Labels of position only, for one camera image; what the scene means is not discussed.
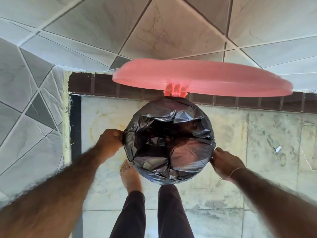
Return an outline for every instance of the hand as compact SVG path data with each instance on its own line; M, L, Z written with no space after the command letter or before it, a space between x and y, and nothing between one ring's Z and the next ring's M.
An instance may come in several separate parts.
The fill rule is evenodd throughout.
M99 150L98 157L100 164L114 156L115 153L121 148L122 134L123 132L121 130L106 129L105 132L100 135L100 138L95 145L95 147Z
M246 168L239 157L216 148L212 153L210 163L214 167L216 173L224 180L230 180L232 172L238 168Z

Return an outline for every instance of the left hand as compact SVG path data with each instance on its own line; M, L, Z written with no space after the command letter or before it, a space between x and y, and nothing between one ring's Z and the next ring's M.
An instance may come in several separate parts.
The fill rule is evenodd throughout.
M98 155L100 158L100 164L114 156L115 153L122 147L122 134L123 132L121 130L106 129L105 132L100 135L100 138L95 146L100 150L100 154Z

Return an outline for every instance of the brown tile border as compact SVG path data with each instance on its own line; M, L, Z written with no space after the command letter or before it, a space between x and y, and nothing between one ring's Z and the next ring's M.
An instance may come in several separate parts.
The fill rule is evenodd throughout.
M69 77L69 92L78 95L106 96L140 100L155 100L164 97L163 91L135 88L112 81L112 75L72 73ZM317 114L317 94L293 92L283 97L230 97L190 93L186 97L195 104L211 106L253 108L274 111Z

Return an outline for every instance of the black garbage bag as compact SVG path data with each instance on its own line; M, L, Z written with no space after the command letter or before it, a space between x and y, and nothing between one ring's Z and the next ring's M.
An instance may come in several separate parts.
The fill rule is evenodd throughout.
M210 120L198 106L164 97L133 115L123 146L142 176L158 184L178 184L202 171L216 143Z

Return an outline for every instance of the hairy forearm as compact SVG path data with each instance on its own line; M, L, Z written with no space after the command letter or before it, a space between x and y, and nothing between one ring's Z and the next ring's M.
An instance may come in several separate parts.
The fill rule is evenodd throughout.
M92 148L0 211L0 238L69 237L99 163Z
M250 170L236 170L231 178L276 237L317 237L317 207L270 184Z

